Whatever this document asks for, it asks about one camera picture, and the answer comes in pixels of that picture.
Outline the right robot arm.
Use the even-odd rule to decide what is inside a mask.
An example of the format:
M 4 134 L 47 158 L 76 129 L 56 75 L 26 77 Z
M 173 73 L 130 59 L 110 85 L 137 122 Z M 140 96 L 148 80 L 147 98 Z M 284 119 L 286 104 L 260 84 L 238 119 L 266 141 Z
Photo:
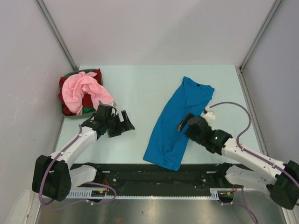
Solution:
M 220 187 L 229 184 L 249 187 L 269 196 L 285 209 L 294 209 L 299 199 L 299 165 L 294 161 L 285 163 L 255 152 L 231 134 L 211 128 L 214 120 L 213 112 L 203 116 L 189 113 L 177 125 L 177 130 L 207 151 L 233 159 L 246 167 L 241 169 L 227 165 L 227 170 L 216 174 L 216 183 Z

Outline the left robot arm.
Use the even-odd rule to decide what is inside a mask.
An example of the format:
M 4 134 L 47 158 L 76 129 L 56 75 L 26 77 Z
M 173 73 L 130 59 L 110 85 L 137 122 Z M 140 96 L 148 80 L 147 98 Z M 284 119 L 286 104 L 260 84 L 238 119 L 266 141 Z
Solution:
M 78 126 L 74 137 L 61 149 L 49 156 L 40 155 L 33 173 L 32 190 L 40 197 L 46 196 L 52 201 L 63 201 L 73 187 L 90 183 L 99 186 L 103 182 L 100 168 L 92 163 L 85 163 L 79 168 L 72 168 L 76 159 L 101 136 L 109 138 L 120 136 L 134 130 L 125 110 L 118 113 L 111 105 L 99 105 L 90 118 Z

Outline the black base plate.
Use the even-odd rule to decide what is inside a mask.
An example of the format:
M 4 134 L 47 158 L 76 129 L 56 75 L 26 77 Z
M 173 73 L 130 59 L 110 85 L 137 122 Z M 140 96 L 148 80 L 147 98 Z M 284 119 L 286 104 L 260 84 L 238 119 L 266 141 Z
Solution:
M 210 189 L 231 189 L 223 164 L 183 164 L 171 171 L 152 164 L 100 164 L 94 182 L 114 188 L 118 196 L 207 196 Z

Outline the pink t shirt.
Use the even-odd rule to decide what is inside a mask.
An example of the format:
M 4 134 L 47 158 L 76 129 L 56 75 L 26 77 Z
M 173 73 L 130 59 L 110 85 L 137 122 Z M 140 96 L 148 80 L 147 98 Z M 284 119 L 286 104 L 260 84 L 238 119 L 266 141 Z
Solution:
M 92 113 L 100 103 L 114 105 L 114 98 L 102 84 L 100 69 L 61 77 L 59 87 L 58 98 L 67 116 Z

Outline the blue t shirt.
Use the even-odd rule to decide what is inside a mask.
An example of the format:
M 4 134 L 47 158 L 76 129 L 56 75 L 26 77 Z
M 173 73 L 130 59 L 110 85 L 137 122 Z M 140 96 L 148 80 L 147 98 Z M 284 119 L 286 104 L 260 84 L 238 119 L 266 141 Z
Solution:
M 212 100 L 214 91 L 209 85 L 183 77 L 153 128 L 143 160 L 178 171 L 188 143 L 188 138 L 178 131 L 178 126 L 189 113 L 201 115 Z

